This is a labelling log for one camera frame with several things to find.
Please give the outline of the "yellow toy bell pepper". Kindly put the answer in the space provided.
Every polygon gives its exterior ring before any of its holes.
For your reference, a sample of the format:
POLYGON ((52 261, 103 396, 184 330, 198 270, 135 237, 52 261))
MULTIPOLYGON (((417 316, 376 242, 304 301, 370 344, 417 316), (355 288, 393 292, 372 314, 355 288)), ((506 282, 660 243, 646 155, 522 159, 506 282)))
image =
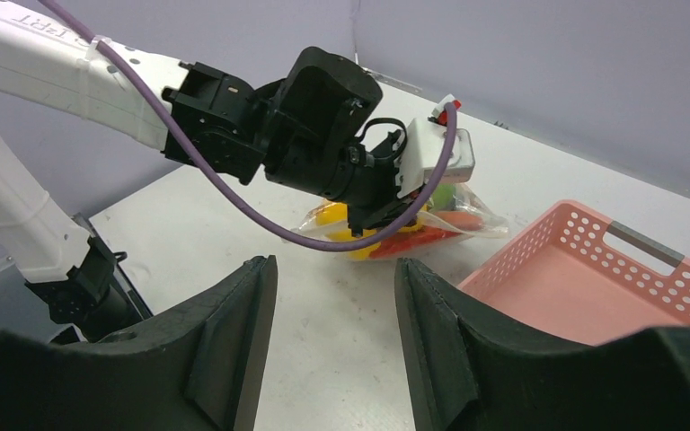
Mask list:
MULTIPOLYGON (((358 240, 358 237, 353 235, 348 226, 348 208, 345 204, 324 201, 320 206, 311 210, 308 215, 311 217, 313 228, 323 228, 323 237, 325 239, 332 242, 352 242, 358 240)), ((404 227, 412 227, 416 225, 417 222, 418 221, 404 227)), ((372 247, 375 248, 378 243, 379 242, 366 248, 349 251, 347 252, 347 256, 353 260, 375 260, 367 259, 366 255, 368 251, 372 247)))

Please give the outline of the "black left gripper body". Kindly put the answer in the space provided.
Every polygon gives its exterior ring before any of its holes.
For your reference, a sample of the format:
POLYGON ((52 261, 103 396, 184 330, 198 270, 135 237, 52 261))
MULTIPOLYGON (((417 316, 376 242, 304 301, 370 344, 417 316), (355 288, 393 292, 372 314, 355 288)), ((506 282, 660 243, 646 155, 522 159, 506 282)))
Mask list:
POLYGON ((408 209, 415 192, 398 198, 396 185, 398 158, 402 155, 407 138, 407 127, 395 118, 369 120, 360 135, 345 148, 345 161, 351 174, 345 189, 335 199, 348 208, 348 226, 355 237, 366 230, 382 229, 408 209), (397 129, 369 151, 363 145, 368 130, 374 126, 390 125, 397 129))

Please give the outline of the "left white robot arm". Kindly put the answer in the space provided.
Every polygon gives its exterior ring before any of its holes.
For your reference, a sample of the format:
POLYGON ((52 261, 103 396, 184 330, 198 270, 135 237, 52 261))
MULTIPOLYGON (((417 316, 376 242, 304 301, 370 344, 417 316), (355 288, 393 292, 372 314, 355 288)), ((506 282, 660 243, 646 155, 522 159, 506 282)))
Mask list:
MULTIPOLYGON (((320 251, 353 251, 413 225, 429 198, 402 190, 406 126, 394 122, 374 150, 367 130, 383 93, 353 61, 301 51, 288 75, 253 88, 201 63, 148 53, 94 35, 56 3, 52 17, 0 1, 0 92, 130 136, 165 158, 242 184, 256 172, 279 185, 342 203, 353 233, 328 243, 260 216, 226 185, 221 192, 277 236, 320 251)), ((146 318, 119 278, 123 252, 65 213, 0 137, 0 243, 51 320, 95 342, 146 318)))

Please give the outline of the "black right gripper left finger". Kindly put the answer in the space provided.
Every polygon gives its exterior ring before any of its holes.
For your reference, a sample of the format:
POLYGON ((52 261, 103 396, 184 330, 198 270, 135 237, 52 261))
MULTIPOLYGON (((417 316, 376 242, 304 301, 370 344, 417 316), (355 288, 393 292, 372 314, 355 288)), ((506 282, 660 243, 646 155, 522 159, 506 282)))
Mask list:
POLYGON ((96 343, 0 330, 0 430, 251 430, 278 287, 274 257, 96 343))

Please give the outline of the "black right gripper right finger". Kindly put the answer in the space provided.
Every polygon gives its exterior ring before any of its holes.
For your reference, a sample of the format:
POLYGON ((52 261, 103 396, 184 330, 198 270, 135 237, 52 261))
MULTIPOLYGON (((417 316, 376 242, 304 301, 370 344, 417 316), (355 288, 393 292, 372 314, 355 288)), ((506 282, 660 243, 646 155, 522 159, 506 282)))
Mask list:
POLYGON ((394 295, 419 430, 690 430, 690 328, 592 347, 400 259, 394 295))

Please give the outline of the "green toy apple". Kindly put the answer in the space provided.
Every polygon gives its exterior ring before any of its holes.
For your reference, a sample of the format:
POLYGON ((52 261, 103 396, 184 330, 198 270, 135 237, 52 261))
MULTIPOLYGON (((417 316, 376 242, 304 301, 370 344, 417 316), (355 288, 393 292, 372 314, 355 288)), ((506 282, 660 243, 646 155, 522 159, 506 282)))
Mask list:
POLYGON ((453 211, 456 209, 456 185, 439 184, 427 202, 429 212, 453 211))

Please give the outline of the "red watermelon slice toy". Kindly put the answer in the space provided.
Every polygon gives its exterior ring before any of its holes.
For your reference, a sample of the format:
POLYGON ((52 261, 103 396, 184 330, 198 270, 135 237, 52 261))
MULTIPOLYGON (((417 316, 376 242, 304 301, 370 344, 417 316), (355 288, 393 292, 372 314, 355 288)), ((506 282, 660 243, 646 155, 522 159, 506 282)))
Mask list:
POLYGON ((419 247, 480 231, 483 226, 483 219, 479 215, 465 211, 422 212, 416 225, 404 227, 381 241, 368 251, 366 258, 394 258, 419 247))

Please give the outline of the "clear dotted zip top bag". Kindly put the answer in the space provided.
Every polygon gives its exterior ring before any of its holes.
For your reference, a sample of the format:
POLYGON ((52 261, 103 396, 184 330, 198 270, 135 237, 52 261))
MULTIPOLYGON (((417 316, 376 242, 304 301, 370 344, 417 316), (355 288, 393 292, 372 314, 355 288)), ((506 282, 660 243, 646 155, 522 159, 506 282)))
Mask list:
MULTIPOLYGON (((312 209, 295 230, 305 237, 329 242, 351 242, 347 208, 325 200, 312 209)), ((509 225, 494 214, 465 184, 440 184, 414 219, 392 236, 345 258, 354 261, 396 259, 413 251, 437 248, 473 237, 498 239, 509 234, 509 225)))

